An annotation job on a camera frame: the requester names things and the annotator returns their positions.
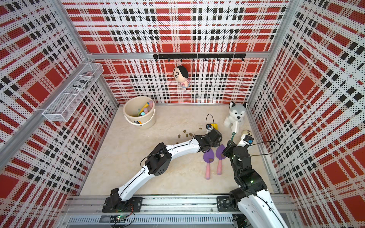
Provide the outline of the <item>purple pointed trowel pink handle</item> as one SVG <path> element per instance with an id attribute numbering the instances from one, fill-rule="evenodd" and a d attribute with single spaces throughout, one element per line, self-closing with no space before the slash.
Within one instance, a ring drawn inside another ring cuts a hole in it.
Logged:
<path id="1" fill-rule="evenodd" d="M 206 171 L 205 171 L 206 180 L 210 179 L 210 175 L 211 175 L 210 163 L 212 163 L 214 161 L 214 158 L 215 158 L 215 155 L 214 155 L 214 152 L 212 149 L 205 152 L 203 155 L 203 159 L 206 162 Z"/>

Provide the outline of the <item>green white scrub brush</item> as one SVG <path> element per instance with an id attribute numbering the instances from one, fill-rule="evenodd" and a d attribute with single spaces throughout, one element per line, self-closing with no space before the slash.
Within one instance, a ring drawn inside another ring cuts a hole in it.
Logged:
<path id="1" fill-rule="evenodd" d="M 231 130 L 232 130 L 232 134 L 231 134 L 231 141 L 233 141 L 235 135 L 237 134 L 237 132 L 239 131 L 239 128 L 240 128 L 240 124 L 238 121 L 235 121 L 233 124 L 232 124 L 232 127 L 231 127 Z"/>

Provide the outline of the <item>green pointed trowel yellow handle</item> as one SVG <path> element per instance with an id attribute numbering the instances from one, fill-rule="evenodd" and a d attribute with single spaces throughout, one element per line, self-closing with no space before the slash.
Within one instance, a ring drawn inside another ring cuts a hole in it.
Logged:
<path id="1" fill-rule="evenodd" d="M 145 103 L 145 105 L 143 106 L 143 108 L 141 108 L 139 110 L 138 116 L 144 116 L 149 112 L 149 102 Z"/>

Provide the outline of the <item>purple trowel pink handle back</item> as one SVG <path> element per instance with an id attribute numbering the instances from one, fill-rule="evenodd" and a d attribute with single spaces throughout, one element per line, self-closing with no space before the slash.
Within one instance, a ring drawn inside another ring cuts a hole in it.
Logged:
<path id="1" fill-rule="evenodd" d="M 151 111 L 153 109 L 154 102 L 153 102 L 153 100 L 150 100 L 148 103 L 149 103 L 149 106 L 147 109 L 148 109 L 148 111 Z"/>

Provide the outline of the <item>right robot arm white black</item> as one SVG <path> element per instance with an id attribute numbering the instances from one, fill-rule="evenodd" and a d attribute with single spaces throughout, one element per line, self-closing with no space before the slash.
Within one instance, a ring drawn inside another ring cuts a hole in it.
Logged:
<path id="1" fill-rule="evenodd" d="M 230 191 L 228 199 L 234 210 L 239 210 L 253 228 L 286 228 L 287 224 L 275 206 L 267 185 L 252 167 L 248 149 L 250 144 L 227 142 L 223 155 L 230 162 L 238 188 Z"/>

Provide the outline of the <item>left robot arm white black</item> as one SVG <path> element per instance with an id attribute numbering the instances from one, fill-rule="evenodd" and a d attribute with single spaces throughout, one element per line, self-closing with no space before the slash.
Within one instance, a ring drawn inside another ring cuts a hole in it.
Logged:
<path id="1" fill-rule="evenodd" d="M 141 198 L 133 198 L 133 195 L 150 179 L 164 174 L 171 161 L 199 152 L 208 153 L 213 147 L 218 147 L 222 141 L 222 134 L 212 129 L 205 135 L 195 135 L 192 139 L 175 145 L 166 145 L 159 143 L 153 151 L 140 163 L 140 171 L 131 178 L 126 184 L 119 188 L 112 189 L 110 196 L 106 198 L 102 212 L 117 213 L 125 212 L 127 209 L 133 209 L 135 212 L 140 211 L 139 203 Z"/>

